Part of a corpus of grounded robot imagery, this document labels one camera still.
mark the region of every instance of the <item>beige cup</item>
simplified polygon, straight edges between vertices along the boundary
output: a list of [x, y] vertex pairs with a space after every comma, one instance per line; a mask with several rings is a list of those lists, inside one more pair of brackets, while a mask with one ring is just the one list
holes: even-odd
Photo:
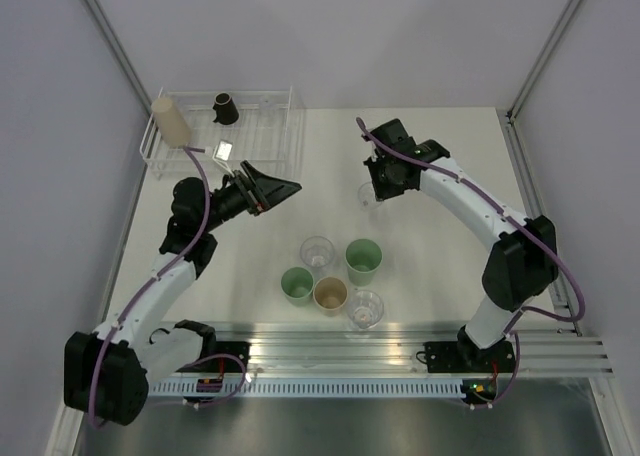
[[158, 98], [151, 103], [151, 112], [156, 120], [160, 136], [170, 148], [189, 144], [191, 128], [182, 117], [176, 103], [171, 98]]
[[313, 288], [313, 300], [325, 316], [335, 316], [347, 302], [347, 286], [338, 278], [324, 278]]

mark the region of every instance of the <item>beige bottle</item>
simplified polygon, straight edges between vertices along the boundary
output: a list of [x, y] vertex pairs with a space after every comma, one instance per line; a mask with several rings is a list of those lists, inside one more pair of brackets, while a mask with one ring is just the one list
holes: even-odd
[[151, 103], [151, 112], [156, 120], [162, 140], [171, 148], [189, 144], [191, 128], [180, 114], [171, 98], [158, 98]]

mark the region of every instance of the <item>white panel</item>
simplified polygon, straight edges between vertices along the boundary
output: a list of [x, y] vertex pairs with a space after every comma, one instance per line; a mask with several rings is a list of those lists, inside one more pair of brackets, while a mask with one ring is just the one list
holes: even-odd
[[567, 0], [101, 0], [150, 94], [506, 107]]
[[588, 0], [521, 125], [559, 246], [640, 427], [640, 0]]
[[95, 325], [144, 114], [79, 0], [0, 0], [0, 452], [39, 455]]

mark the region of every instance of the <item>clear plastic cup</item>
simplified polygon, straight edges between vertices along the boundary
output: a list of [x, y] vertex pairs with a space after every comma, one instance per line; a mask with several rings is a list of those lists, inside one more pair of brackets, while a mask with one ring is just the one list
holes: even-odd
[[361, 289], [348, 299], [346, 312], [357, 329], [369, 329], [382, 319], [384, 303], [373, 291]]
[[313, 236], [300, 246], [300, 258], [310, 268], [322, 269], [333, 261], [336, 251], [327, 238]]
[[376, 199], [376, 192], [371, 183], [364, 183], [358, 188], [358, 201], [363, 211], [371, 211], [382, 204], [382, 201]]

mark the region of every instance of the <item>green cup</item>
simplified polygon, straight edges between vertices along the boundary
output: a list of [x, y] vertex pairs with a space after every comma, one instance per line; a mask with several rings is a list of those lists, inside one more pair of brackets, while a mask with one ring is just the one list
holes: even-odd
[[303, 306], [311, 301], [313, 276], [304, 268], [291, 268], [282, 275], [280, 286], [291, 304]]
[[382, 249], [370, 239], [357, 239], [347, 247], [345, 258], [349, 281], [358, 287], [366, 286], [382, 263]]

